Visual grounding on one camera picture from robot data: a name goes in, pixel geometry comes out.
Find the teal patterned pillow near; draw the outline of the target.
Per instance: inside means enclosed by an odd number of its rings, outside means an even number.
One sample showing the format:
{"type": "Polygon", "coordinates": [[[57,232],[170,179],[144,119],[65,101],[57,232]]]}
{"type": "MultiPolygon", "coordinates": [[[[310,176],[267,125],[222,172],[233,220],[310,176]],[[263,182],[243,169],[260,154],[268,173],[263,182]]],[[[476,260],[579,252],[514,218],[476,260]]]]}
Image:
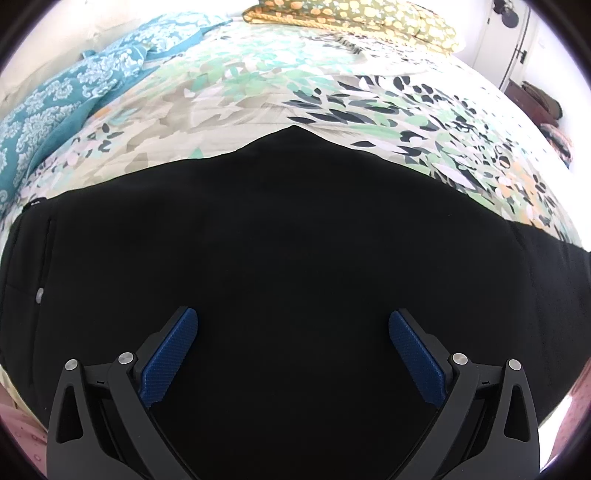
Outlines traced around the teal patterned pillow near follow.
{"type": "Polygon", "coordinates": [[[50,78],[1,120],[1,210],[28,175],[81,129],[106,98],[139,79],[139,45],[90,55],[50,78]]]}

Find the orange floral folded quilt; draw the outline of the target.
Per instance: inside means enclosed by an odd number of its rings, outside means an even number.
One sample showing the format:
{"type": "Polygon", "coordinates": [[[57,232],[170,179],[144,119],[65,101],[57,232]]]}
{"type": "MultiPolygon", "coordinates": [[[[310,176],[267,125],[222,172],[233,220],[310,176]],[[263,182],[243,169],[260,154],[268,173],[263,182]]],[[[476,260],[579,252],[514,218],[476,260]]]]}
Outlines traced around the orange floral folded quilt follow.
{"type": "Polygon", "coordinates": [[[362,35],[443,54],[459,50],[454,27],[411,1],[259,1],[243,11],[242,18],[362,35]]]}

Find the white room door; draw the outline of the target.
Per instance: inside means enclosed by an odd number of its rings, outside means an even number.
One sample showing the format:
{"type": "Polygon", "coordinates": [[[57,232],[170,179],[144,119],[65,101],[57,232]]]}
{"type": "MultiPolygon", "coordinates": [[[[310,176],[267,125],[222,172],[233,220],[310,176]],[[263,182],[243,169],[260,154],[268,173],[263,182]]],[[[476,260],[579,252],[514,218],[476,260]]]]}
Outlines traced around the white room door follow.
{"type": "Polygon", "coordinates": [[[501,91],[521,74],[538,23],[527,1],[512,2],[519,15],[519,25],[509,29],[493,12],[493,1],[488,1],[486,20],[472,61],[472,68],[501,91]]]}

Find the teal patterned pillow far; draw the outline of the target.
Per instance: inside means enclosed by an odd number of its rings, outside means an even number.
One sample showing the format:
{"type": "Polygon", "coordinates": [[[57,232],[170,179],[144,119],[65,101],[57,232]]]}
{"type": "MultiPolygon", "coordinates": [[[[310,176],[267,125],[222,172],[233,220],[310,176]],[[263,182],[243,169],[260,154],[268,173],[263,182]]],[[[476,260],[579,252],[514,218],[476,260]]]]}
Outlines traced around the teal patterned pillow far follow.
{"type": "Polygon", "coordinates": [[[181,12],[162,14],[114,41],[102,50],[86,50],[83,60],[113,56],[132,64],[169,57],[197,45],[207,32],[230,22],[224,14],[181,12]]]}

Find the black pants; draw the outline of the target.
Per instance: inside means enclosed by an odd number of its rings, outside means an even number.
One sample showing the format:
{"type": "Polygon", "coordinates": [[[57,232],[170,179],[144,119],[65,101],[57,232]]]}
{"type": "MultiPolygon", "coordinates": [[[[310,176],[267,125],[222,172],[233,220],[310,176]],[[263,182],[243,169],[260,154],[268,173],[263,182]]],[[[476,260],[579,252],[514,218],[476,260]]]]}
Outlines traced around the black pants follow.
{"type": "Polygon", "coordinates": [[[28,202],[2,259],[1,363],[47,422],[65,362],[173,312],[197,337],[155,421],[202,479],[385,479],[435,410],[389,337],[525,368],[546,417],[590,355],[590,256],[452,187],[290,127],[28,202]]]}

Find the teal patterned pillow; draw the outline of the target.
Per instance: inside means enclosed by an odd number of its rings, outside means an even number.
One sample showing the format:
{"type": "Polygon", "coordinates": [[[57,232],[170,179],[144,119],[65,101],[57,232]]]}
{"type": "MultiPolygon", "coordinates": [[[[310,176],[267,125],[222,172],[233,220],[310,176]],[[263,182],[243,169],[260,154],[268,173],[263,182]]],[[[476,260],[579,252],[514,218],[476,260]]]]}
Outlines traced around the teal patterned pillow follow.
{"type": "Polygon", "coordinates": [[[102,50],[86,50],[83,60],[113,56],[132,64],[169,57],[197,45],[207,32],[230,22],[224,14],[181,12],[162,14],[114,41],[102,50]]]}
{"type": "Polygon", "coordinates": [[[50,78],[1,120],[1,210],[28,175],[81,129],[106,98],[139,79],[139,45],[90,55],[50,78]]]}

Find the brown bag on cabinet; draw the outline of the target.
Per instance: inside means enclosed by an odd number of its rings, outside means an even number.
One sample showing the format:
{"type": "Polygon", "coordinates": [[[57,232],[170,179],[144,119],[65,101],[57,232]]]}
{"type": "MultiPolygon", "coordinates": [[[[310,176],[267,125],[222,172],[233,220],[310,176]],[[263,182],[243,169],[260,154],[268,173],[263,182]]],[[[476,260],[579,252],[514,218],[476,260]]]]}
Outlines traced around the brown bag on cabinet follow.
{"type": "Polygon", "coordinates": [[[523,90],[534,98],[555,120],[563,117],[563,110],[560,103],[547,94],[544,90],[532,85],[527,81],[522,82],[523,90]]]}

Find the floral bed sheet mattress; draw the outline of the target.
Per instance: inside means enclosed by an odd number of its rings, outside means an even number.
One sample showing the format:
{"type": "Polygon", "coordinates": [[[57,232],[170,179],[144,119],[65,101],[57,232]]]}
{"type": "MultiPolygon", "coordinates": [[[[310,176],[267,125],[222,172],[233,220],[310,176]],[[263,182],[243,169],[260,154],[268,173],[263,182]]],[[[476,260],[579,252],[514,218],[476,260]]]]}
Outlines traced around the floral bed sheet mattress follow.
{"type": "Polygon", "coordinates": [[[356,35],[242,20],[145,61],[24,179],[6,211],[290,126],[407,166],[504,219],[581,245],[567,171],[541,132],[463,62],[356,35]]]}

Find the dark brown wooden cabinet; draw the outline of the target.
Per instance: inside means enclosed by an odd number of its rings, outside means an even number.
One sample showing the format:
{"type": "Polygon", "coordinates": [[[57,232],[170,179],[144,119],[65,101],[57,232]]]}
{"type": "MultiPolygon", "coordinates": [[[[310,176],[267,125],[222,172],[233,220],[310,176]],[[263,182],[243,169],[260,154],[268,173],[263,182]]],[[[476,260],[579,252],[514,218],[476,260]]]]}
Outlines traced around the dark brown wooden cabinet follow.
{"type": "Polygon", "coordinates": [[[505,89],[506,96],[512,100],[537,126],[550,124],[558,127],[558,121],[529,93],[520,85],[510,80],[505,89]]]}

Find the black hat on door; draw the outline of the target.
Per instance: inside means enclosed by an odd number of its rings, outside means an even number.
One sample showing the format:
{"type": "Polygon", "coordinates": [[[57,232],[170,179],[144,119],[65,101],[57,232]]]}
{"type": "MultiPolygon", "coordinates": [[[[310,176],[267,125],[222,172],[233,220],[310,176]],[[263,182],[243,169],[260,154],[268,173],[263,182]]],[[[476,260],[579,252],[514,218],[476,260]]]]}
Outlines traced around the black hat on door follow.
{"type": "Polygon", "coordinates": [[[519,15],[511,0],[494,0],[493,12],[501,17],[501,22],[505,27],[514,29],[519,25],[519,15]]]}

